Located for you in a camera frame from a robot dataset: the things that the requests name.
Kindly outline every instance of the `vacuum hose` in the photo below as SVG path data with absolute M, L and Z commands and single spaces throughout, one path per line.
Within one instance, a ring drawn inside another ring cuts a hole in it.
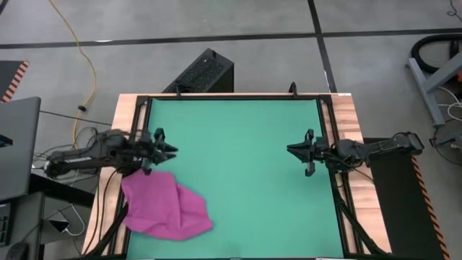
M 428 72 L 428 73 L 435 73 L 439 68 L 425 63 L 425 61 L 422 60 L 422 57 L 420 56 L 420 53 L 419 53 L 420 49 L 423 46 L 427 45 L 428 43 L 435 43 L 435 42 L 440 42 L 440 41 L 450 41 L 451 50 L 452 50 L 453 48 L 455 48 L 455 46 L 458 47 L 457 42 L 459 40 L 462 40 L 462 34 L 441 34 L 441 35 L 431 35 L 431 36 L 425 37 L 419 40 L 418 42 L 416 42 L 414 46 L 412 46 L 411 57 L 416 59 L 416 62 L 419 65 L 421 70 L 423 70 L 424 72 Z

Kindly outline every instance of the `black computer tower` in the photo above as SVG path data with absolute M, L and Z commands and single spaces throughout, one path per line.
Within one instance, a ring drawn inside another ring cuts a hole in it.
M 234 92 L 234 63 L 207 48 L 163 93 Z

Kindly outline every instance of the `table frame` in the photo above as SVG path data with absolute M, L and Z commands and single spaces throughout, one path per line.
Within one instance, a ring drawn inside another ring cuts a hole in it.
M 126 94 L 119 97 L 118 106 L 115 112 L 115 118 L 113 122 L 113 129 L 122 129 L 124 131 L 130 131 L 131 133 L 137 132 L 147 128 L 149 122 L 150 105 L 153 98 L 159 99 L 187 99 L 187 100 L 199 100 L 199 99 L 233 99 L 233 100 L 289 100 L 289 99 L 315 99 L 318 104 L 318 111 L 321 120 L 321 128 L 323 135 L 327 137 L 329 143 L 333 143 L 339 139 L 354 139 L 362 141 L 362 136 L 359 130 L 359 124 L 357 123 L 356 113 L 354 111 L 354 105 L 350 94 L 323 94 L 323 93 L 188 93 L 178 96 L 176 94 L 147 94 L 147 95 L 136 95 Z M 104 168 L 101 173 L 100 187 L 104 188 L 108 182 L 108 174 L 112 173 L 113 168 Z M 372 177 L 370 170 L 366 168 L 366 173 Z M 388 237 L 385 231 L 385 225 L 380 211 L 380 205 L 378 204 L 377 194 L 373 183 L 367 182 L 365 178 L 358 173 L 352 172 L 349 175 L 334 175 L 330 173 L 331 183 L 333 187 L 337 187 L 338 183 L 342 183 L 341 195 L 345 199 L 348 208 L 353 209 L 353 214 L 357 216 L 359 223 L 369 233 L 372 239 L 385 251 L 390 251 Z M 120 181 L 121 176 L 113 178 L 108 184 L 108 191 L 111 194 L 107 194 L 105 219 L 101 225 L 103 232 L 109 228 L 110 224 L 114 220 L 117 209 L 120 209 L 124 204 L 123 193 L 121 193 Z M 339 220 L 339 232 L 341 235 L 342 249 L 344 253 L 359 253 L 364 252 L 360 239 L 355 231 L 352 230 L 351 225 L 345 220 L 345 216 L 342 217 L 342 213 L 336 207 L 337 219 Z M 90 238 L 93 234 L 91 230 L 95 229 L 96 210 L 93 207 L 92 215 L 89 221 L 89 232 L 84 242 L 84 248 L 87 247 Z M 97 235 L 101 233 L 101 228 L 97 227 Z M 128 245 L 128 231 L 124 225 L 121 225 L 118 229 L 118 233 L 114 235 L 110 242 L 106 253 L 109 254 L 120 254 L 125 253 Z M 96 245 L 96 241 L 93 241 L 90 249 Z

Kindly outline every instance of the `fabric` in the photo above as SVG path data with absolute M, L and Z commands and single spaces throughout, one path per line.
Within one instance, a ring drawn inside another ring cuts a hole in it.
M 122 179 L 122 189 L 128 202 L 123 223 L 130 230 L 182 241 L 213 227 L 205 200 L 177 184 L 172 173 L 137 170 Z

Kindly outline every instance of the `orange and black hazard tape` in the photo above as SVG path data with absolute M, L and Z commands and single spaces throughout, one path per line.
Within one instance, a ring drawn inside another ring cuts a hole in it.
M 445 260 L 450 260 L 448 248 L 446 248 L 445 239 L 441 233 L 440 226 L 438 225 L 438 220 L 436 219 L 435 212 L 433 211 L 432 202 L 427 193 L 427 188 L 425 188 L 425 182 L 420 173 L 419 165 L 417 164 L 417 159 L 412 156 L 412 165 L 414 166 L 414 171 L 416 172 L 417 179 L 419 180 L 420 189 L 422 190 L 422 195 L 424 195 L 425 204 L 427 205 L 428 213 L 430 214 L 430 219 L 433 222 L 433 228 L 435 229 L 436 237 L 440 242 L 441 250 L 443 251 L 443 257 Z
M 4 96 L 0 99 L 0 103 L 9 102 L 13 98 L 13 95 L 16 92 L 17 87 L 19 86 L 19 83 L 21 82 L 21 79 L 24 76 L 24 73 L 26 73 L 28 67 L 29 61 L 24 61 L 21 65 L 19 65 L 19 68 L 14 74 L 12 82 L 9 84 L 8 90 L 6 90 Z

